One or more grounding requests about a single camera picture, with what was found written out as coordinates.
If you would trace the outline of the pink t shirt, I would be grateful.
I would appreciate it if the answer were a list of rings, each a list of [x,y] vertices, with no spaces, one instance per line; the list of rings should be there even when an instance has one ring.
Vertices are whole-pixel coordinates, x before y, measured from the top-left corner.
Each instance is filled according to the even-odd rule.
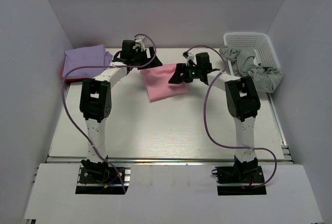
[[[186,84],[169,83],[175,70],[175,63],[141,70],[150,102],[188,93]]]

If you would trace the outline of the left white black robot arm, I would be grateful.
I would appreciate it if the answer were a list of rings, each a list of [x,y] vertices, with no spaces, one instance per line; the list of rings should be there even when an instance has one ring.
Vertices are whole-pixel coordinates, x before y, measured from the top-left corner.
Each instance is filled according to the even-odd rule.
[[[87,126],[87,160],[92,163],[103,163],[108,159],[105,125],[112,109],[112,87],[134,68],[141,70],[162,65],[155,45],[147,48],[143,39],[140,36],[135,40],[124,40],[108,68],[82,82],[79,110]]]

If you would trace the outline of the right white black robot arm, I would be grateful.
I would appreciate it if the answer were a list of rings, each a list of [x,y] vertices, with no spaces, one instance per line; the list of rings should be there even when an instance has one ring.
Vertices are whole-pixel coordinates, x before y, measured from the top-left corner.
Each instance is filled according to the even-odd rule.
[[[254,148],[254,124],[260,110],[260,99],[251,77],[235,77],[212,68],[210,56],[206,52],[196,55],[183,53],[185,63],[177,63],[169,84],[192,83],[195,79],[208,86],[203,103],[204,128],[209,139],[217,146],[235,150],[234,167],[243,173],[258,168]],[[215,141],[208,131],[206,107],[212,87],[225,91],[227,108],[236,127],[236,145],[227,146]]]

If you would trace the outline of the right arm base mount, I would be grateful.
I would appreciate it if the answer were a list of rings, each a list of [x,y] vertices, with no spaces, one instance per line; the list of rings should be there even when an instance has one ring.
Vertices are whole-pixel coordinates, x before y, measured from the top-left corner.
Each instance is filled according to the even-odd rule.
[[[211,170],[216,177],[219,196],[266,195],[266,186],[261,166],[249,171],[242,171],[239,164],[217,166]]]

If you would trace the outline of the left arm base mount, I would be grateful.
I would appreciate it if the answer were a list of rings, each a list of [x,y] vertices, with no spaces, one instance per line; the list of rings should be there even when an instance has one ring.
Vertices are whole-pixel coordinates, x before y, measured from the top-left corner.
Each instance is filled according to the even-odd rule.
[[[124,195],[129,187],[130,169],[113,168],[106,162],[81,160],[76,194]]]

